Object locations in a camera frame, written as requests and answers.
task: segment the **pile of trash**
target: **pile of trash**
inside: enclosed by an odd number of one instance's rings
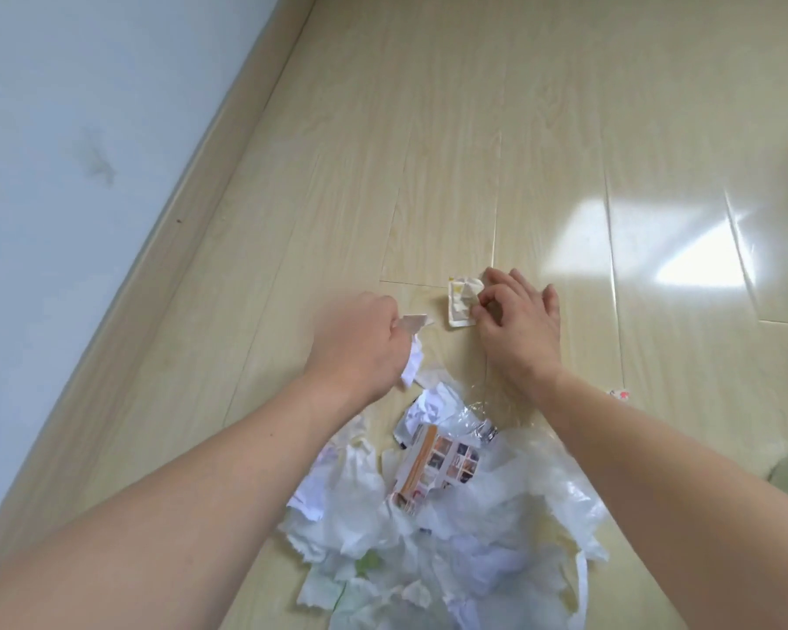
[[[415,380],[399,448],[378,455],[359,415],[290,500],[279,529],[312,565],[297,603],[331,630],[583,628],[607,509],[576,460],[545,424],[497,432],[443,370]],[[568,543],[535,541],[547,514]]]

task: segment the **wooden floor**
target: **wooden floor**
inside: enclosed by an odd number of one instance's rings
[[[448,277],[489,264],[556,283],[570,368],[766,474],[788,451],[788,0],[318,0],[82,505],[289,381],[316,285],[441,318]],[[424,338],[501,387],[472,330]],[[415,393],[373,407],[378,442]],[[588,627],[681,627],[602,540]],[[270,542],[224,627],[325,627],[292,609],[303,572]]]

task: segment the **person's right arm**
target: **person's right arm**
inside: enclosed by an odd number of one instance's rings
[[[553,286],[485,278],[472,311],[488,359],[544,413],[686,623],[788,628],[788,496],[565,370]]]

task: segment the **person's left hand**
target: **person's left hand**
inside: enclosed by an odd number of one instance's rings
[[[400,379],[412,337],[396,325],[397,301],[369,292],[330,306],[318,319],[304,373],[347,394],[345,419],[379,400]]]

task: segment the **forearm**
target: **forearm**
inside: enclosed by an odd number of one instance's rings
[[[788,497],[562,374],[544,413],[692,627],[788,627]]]
[[[218,627],[351,407],[301,379],[0,569],[0,628]]]

